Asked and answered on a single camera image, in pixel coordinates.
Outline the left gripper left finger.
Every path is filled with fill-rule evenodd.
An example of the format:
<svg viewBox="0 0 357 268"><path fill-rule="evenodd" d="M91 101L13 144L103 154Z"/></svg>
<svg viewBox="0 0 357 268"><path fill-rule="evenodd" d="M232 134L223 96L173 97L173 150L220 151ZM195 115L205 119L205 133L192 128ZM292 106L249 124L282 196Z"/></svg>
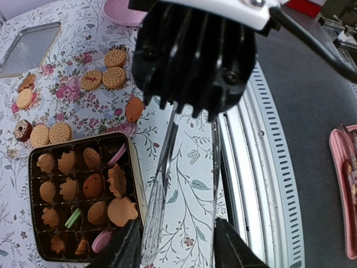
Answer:
<svg viewBox="0 0 357 268"><path fill-rule="evenodd" d="M129 220L110 240L109 245L88 265L92 268L139 268L141 224Z"/></svg>

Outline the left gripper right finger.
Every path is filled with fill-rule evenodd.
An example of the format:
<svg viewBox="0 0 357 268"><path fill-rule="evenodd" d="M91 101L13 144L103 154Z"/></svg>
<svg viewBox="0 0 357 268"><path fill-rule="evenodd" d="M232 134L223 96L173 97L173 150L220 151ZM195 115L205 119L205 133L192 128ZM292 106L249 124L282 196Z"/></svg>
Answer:
<svg viewBox="0 0 357 268"><path fill-rule="evenodd" d="M216 268L269 268L226 219L215 219L213 253Z"/></svg>

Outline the tin lid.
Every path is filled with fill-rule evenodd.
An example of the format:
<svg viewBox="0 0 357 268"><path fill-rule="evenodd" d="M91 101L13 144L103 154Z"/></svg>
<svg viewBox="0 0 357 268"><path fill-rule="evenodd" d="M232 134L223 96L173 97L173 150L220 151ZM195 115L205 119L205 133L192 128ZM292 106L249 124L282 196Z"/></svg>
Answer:
<svg viewBox="0 0 357 268"><path fill-rule="evenodd" d="M60 22L51 22L21 30L1 61L1 78L19 76L40 66L60 30Z"/></svg>

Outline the green macaron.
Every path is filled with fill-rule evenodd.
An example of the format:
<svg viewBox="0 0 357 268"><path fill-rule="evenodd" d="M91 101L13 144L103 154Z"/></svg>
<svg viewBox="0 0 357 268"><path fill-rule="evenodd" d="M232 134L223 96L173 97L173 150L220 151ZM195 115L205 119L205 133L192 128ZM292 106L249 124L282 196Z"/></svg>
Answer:
<svg viewBox="0 0 357 268"><path fill-rule="evenodd" d="M81 210L77 208L72 215L68 218L68 220L65 222L65 227L67 229L71 228L73 224L75 224L81 217Z"/></svg>

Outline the pink macaron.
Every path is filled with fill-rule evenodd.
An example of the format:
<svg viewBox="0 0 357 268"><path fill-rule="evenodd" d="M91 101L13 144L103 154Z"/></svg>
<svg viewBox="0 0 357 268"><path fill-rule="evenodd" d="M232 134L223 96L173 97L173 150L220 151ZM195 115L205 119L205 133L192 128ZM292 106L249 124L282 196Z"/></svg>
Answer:
<svg viewBox="0 0 357 268"><path fill-rule="evenodd" d="M112 234L109 230L104 230L99 233L91 245L93 252L100 253L104 250L109 245L111 236Z"/></svg>
<svg viewBox="0 0 357 268"><path fill-rule="evenodd" d="M107 163L107 165L110 167L114 166L117 163L117 161L124 155L126 150L127 150L126 144L123 144L120 147L120 149L115 153L115 155L111 158L111 160Z"/></svg>

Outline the gold cookie tin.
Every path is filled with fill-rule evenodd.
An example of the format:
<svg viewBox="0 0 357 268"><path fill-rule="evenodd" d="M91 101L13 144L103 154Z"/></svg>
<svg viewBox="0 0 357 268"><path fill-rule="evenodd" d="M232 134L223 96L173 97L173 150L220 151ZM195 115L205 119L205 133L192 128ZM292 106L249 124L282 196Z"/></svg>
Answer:
<svg viewBox="0 0 357 268"><path fill-rule="evenodd" d="M125 171L126 194L117 198L109 190L107 163L126 144L127 150L116 164ZM72 172L63 174L58 169L58 159L63 152L74 151L75 167ZM38 157L50 153L55 160L51 174L41 172L36 166ZM60 184L71 177L78 181L79 188L75 200L64 201ZM55 184L56 194L51 203L40 197L40 186L50 180ZM34 149L28 156L28 182L35 241L40 256L51 262L91 262L98 255L91 245L97 235L109 230L111 238L131 219L144 223L146 200L142 187L142 176L139 168L137 151L131 138L123 132L112 132L79 140L47 145ZM51 228L41 219L45 207L54 208L59 214L59 225ZM71 228L65 222L79 208L80 219ZM51 239L59 236L65 243L65 251L56 254L51 250ZM88 242L86 254L76 256L75 251L80 240Z"/></svg>

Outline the flower cookie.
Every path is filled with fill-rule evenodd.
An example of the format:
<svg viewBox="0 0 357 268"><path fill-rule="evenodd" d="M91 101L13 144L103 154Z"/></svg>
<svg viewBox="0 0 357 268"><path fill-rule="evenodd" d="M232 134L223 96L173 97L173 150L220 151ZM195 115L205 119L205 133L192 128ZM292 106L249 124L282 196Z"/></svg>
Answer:
<svg viewBox="0 0 357 268"><path fill-rule="evenodd" d="M42 154L38 157L36 166L40 168L41 172L51 174L55 166L54 157L50 153Z"/></svg>
<svg viewBox="0 0 357 268"><path fill-rule="evenodd" d="M41 219L45 225L51 228L57 227L59 225L59 214L54 208L45 207L42 211Z"/></svg>
<svg viewBox="0 0 357 268"><path fill-rule="evenodd" d="M53 236L51 239L51 250L56 254L62 254L65 251L65 243L59 236Z"/></svg>
<svg viewBox="0 0 357 268"><path fill-rule="evenodd" d="M43 201L47 203L51 203L54 199L55 194L56 194L56 187L53 182L48 180L41 184L40 197L42 198Z"/></svg>

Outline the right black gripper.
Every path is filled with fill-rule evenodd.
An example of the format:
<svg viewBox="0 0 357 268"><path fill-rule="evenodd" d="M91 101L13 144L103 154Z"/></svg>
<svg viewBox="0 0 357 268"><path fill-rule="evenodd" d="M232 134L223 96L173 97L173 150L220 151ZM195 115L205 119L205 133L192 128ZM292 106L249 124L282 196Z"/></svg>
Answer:
<svg viewBox="0 0 357 268"><path fill-rule="evenodd" d="M254 31L232 20L180 5L154 5L144 18L132 75L145 103L176 102L208 121L236 105L256 63Z"/></svg>

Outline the swirl butter cookie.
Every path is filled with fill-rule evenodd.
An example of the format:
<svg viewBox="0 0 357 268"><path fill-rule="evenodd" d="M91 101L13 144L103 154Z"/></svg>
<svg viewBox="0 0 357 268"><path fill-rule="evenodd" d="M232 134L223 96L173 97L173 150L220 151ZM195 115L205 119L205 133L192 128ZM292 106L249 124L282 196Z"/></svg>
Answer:
<svg viewBox="0 0 357 268"><path fill-rule="evenodd" d="M117 198L122 198L126 194L126 176L125 171L120 168L118 164L108 170L108 180L109 190Z"/></svg>

